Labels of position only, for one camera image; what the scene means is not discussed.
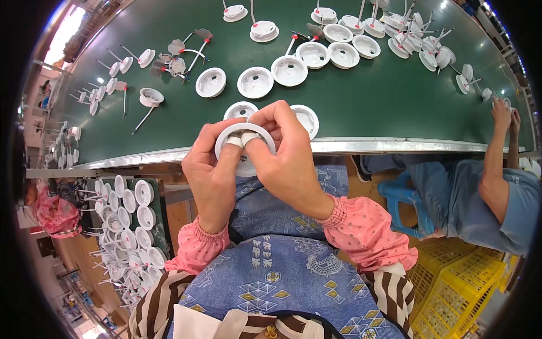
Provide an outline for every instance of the blue plastic stool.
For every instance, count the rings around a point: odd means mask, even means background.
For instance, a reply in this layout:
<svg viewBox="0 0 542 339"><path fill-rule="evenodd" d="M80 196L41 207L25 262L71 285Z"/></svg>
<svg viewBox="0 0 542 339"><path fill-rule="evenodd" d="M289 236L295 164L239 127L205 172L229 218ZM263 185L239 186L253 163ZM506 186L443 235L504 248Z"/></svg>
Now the blue plastic stool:
<svg viewBox="0 0 542 339"><path fill-rule="evenodd" d="M402 172L393 181L383 181L378 184L378 193L388 200L388 212L391 214L391 230L415 236L420 239L435 231L435 224L431 221L427 209L423 205L420 194L407 187L410 178L408 171ZM418 226L405 227L399 217L399 201L414 205L418 215Z"/></svg>

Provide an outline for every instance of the person in blue shirt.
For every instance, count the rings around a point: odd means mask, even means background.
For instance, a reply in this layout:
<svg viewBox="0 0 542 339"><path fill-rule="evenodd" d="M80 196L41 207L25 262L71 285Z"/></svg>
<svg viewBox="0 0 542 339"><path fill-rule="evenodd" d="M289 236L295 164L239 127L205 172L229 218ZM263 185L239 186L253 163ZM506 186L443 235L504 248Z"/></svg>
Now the person in blue shirt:
<svg viewBox="0 0 542 339"><path fill-rule="evenodd" d="M358 177L390 168L406 169L432 222L446 237L495 250L526 254L537 224L540 179L519 169L521 120L502 99L493 99L493 138L483 161L444 162L433 155L354 156ZM507 168L502 149L509 131Z"/></svg>

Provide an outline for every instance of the striped sleeve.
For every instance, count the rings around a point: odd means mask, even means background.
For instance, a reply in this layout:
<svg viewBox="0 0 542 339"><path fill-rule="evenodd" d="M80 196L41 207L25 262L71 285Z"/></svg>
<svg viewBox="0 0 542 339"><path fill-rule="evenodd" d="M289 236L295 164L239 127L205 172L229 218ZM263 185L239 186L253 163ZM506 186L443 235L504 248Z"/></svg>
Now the striped sleeve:
<svg viewBox="0 0 542 339"><path fill-rule="evenodd" d="M362 279L384 316L398 325L403 334L414 337L409 315L414 305L414 286L406 275L385 271L365 272Z"/></svg>
<svg viewBox="0 0 542 339"><path fill-rule="evenodd" d="M130 315L133 339L162 338L173 316L173 305L196 276L181 270L165 272Z"/></svg>

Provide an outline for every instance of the workbench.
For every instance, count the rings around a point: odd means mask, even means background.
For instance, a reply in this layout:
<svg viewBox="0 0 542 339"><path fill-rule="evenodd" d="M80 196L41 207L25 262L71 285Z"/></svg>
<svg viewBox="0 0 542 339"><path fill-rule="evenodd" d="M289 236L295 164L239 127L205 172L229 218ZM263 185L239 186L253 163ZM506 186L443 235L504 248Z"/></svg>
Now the workbench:
<svg viewBox="0 0 542 339"><path fill-rule="evenodd" d="M292 39L290 30L308 34L306 23L316 0L255 1L256 20L269 20L280 29L278 37L268 43L250 39L252 25L250 2L240 0L249 9L242 20L223 21L223 7L218 0L183 0L155 2L135 0L116 14L83 49L62 84L55 104L55 120L68 120L68 126L83 128L79 141L81 169L100 169L181 161L206 123L222 120L226 109L238 101L250 101L258 108L284 99L290 105L303 104L318 115L320 129L312 141L318 154L382 153L382 152L484 152L493 134L491 101L483 102L480 93L470 87L464 95L457 87L456 73L447 67L436 73L428 71L417 53L408 59L397 57L388 48L388 37L375 39L382 49L380 56L361 58L351 69L339 69L329 62L321 69L310 69L299 86L283 87L275 82L273 89L261 99L247 99L237 90L239 75L249 67L270 69L283 55ZM322 1L343 15L357 16L361 1ZM371 3L366 1L363 18L371 16ZM402 14L404 2L392 0L387 10ZM485 32L451 0L423 0L416 3L424 21L434 10L435 22L430 29L439 31L444 25L455 30L442 40L456 55L455 67L473 66L483 89L489 87L510 99L519 110L522 125L520 151L534 149L532 119L523 92L512 70ZM382 16L379 9L377 18ZM126 74L127 117L122 119L123 92L115 91L100 102L98 113L89 114L89 106L79 104L68 93L76 88L92 89L86 82L104 85L110 79L107 69L95 59L110 65L116 61L106 47L119 57L129 56L119 45L135 55L145 49L167 53L173 39L185 39L194 29L206 28L214 37L203 49L211 62L202 65L198 58L190 81L164 73L161 77L141 69L136 60ZM321 43L328 46L325 40ZM202 39L193 35L186 48L198 50ZM194 53L183 55L188 65ZM226 73L227 84L219 96L202 98L196 94L195 82L207 68L219 67ZM149 108L139 102L141 88L151 87L163 93L165 100L155 108L139 130L132 131Z"/></svg>

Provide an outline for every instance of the blue t-shirt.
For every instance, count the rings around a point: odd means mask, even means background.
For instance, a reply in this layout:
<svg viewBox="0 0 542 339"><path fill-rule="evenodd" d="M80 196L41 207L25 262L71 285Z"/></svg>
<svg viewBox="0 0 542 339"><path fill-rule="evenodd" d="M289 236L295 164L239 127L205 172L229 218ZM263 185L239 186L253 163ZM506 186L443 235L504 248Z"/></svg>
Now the blue t-shirt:
<svg viewBox="0 0 542 339"><path fill-rule="evenodd" d="M535 174L504 168L502 178L509 184L508 207L502 225L478 191L483 162L463 160L455 166L451 179L448 236L496 250L526 254L536 228L540 207L540 180Z"/></svg>

